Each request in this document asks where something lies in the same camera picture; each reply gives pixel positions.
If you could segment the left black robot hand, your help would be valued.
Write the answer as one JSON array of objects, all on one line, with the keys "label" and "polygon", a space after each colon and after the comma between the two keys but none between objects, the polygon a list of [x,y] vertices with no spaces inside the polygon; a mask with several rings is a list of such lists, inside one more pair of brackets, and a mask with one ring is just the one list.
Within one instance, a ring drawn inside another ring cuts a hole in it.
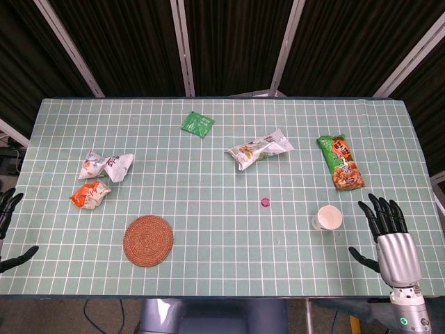
[{"label": "left black robot hand", "polygon": [[[1,248],[3,248],[3,241],[6,238],[6,233],[10,226],[13,212],[23,197],[23,193],[18,193],[15,195],[15,188],[10,188],[5,192],[1,192]],[[1,260],[0,273],[4,273],[5,271],[18,267],[29,261],[38,250],[39,246],[34,245],[24,254],[18,257],[11,258],[9,260]]]}]

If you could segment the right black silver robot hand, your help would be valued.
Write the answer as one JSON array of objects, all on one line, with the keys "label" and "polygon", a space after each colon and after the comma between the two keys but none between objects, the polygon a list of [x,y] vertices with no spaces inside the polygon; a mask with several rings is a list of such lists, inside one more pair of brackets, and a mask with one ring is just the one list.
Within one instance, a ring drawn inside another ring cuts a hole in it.
[{"label": "right black silver robot hand", "polygon": [[377,198],[372,193],[369,200],[373,208],[362,201],[358,205],[368,220],[378,258],[364,257],[352,246],[348,248],[349,253],[360,264],[379,273],[390,287],[416,285],[422,279],[421,265],[401,208],[394,200]]}]

